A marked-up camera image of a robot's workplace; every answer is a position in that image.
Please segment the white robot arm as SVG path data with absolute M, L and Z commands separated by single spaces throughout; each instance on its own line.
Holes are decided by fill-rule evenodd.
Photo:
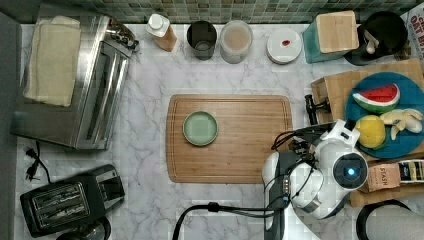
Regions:
M 262 169 L 265 240 L 319 240 L 298 217 L 337 214 L 368 177 L 356 149 L 360 132 L 352 120 L 336 120 L 278 135 Z

